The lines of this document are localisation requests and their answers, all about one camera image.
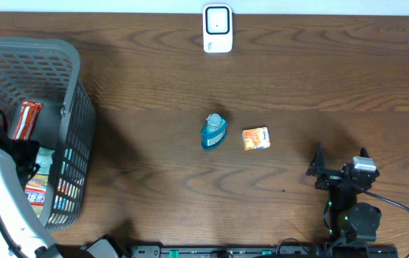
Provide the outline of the blue mouthwash bottle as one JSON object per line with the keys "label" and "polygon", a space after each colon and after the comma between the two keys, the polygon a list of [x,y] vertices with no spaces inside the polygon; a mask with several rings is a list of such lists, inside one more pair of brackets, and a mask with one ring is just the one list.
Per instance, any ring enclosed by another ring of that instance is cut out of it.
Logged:
{"label": "blue mouthwash bottle", "polygon": [[219,146],[227,136],[227,121],[217,113],[209,115],[201,130],[202,147],[206,151]]}

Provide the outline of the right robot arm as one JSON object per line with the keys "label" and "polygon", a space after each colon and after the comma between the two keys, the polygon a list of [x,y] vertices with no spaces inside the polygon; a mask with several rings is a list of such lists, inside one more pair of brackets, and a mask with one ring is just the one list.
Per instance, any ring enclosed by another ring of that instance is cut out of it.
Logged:
{"label": "right robot arm", "polygon": [[361,244],[376,241],[381,210],[359,202],[357,196],[371,189],[380,172],[365,148],[341,169],[326,167],[324,149],[319,145],[306,172],[316,178],[314,187],[329,192],[324,224],[335,242]]}

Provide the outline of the yellow snack bag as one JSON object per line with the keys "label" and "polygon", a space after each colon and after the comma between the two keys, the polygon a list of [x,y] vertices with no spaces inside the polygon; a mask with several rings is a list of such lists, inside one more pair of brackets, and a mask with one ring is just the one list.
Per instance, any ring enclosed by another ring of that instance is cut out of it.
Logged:
{"label": "yellow snack bag", "polygon": [[36,174],[30,179],[24,189],[29,204],[37,217],[40,217],[46,197],[48,175]]}

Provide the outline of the orange small snack box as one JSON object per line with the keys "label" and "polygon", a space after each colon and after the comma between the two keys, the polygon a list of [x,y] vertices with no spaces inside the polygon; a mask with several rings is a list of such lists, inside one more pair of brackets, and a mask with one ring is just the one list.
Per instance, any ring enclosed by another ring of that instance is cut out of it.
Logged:
{"label": "orange small snack box", "polygon": [[246,151],[266,149],[271,146],[270,134],[267,127],[243,130],[242,138]]}

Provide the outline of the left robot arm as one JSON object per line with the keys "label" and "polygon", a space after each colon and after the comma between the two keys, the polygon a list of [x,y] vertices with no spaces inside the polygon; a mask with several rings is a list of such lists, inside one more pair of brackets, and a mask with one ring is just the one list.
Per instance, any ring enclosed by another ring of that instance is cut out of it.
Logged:
{"label": "left robot arm", "polygon": [[0,257],[127,257],[112,239],[88,246],[58,244],[41,224],[20,186],[13,158],[0,149]]}

